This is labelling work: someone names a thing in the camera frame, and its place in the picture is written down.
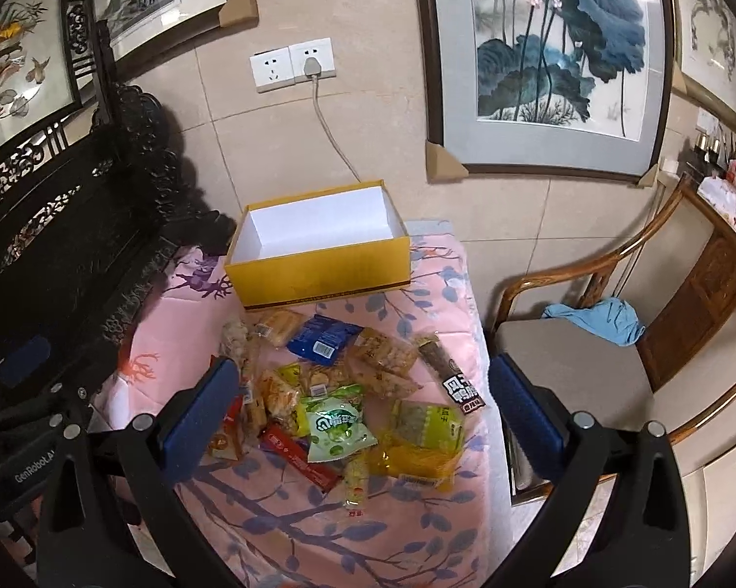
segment open cardboard box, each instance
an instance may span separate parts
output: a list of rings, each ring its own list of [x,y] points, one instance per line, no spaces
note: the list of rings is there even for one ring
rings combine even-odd
[[[251,310],[401,288],[409,247],[374,181],[249,205],[224,268]]]

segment metal screw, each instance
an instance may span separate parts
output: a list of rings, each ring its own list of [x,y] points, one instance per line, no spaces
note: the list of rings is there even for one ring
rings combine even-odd
[[[149,429],[153,424],[153,416],[149,413],[143,413],[141,416],[137,416],[131,421],[131,426],[138,431],[145,431]]]
[[[78,424],[69,424],[64,430],[63,430],[63,437],[67,440],[73,440],[76,438],[82,430],[80,429]]]
[[[590,429],[594,426],[595,422],[594,416],[585,411],[578,411],[572,416],[572,419],[575,421],[577,426],[581,427],[581,429]]]
[[[661,438],[667,433],[664,424],[662,424],[662,422],[657,422],[657,420],[652,420],[651,422],[649,422],[646,425],[646,429],[648,429],[649,433],[655,438]]]

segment pink tablecloth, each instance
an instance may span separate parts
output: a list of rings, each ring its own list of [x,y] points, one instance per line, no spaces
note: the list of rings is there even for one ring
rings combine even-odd
[[[413,237],[407,289],[311,304],[314,311],[386,333],[437,331],[465,375],[487,396],[487,357],[467,280],[463,247],[451,235]],[[224,289],[219,259],[189,253],[162,297],[143,314],[131,356],[106,395],[112,426],[158,412],[206,370],[218,328],[239,304]],[[285,350],[278,364],[292,361]],[[415,399],[444,402],[428,369]],[[487,423],[478,419],[452,490],[420,490],[386,477],[370,480],[364,518],[347,517],[342,489],[327,497],[277,455],[254,449],[237,465],[205,457],[181,500],[202,533],[249,588],[479,586],[488,567],[490,498]]]

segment blue snack package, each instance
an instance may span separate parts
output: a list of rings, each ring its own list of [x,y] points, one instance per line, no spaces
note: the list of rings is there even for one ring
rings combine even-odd
[[[300,358],[317,365],[331,367],[346,343],[363,328],[320,314],[309,318],[296,336],[287,343],[287,349]]]

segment chair seat cushion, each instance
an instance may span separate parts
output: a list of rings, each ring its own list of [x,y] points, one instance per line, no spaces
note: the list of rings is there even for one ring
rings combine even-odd
[[[572,413],[588,411],[602,426],[626,430],[648,419],[653,395],[634,345],[620,347],[568,320],[545,318],[503,323],[496,346]]]

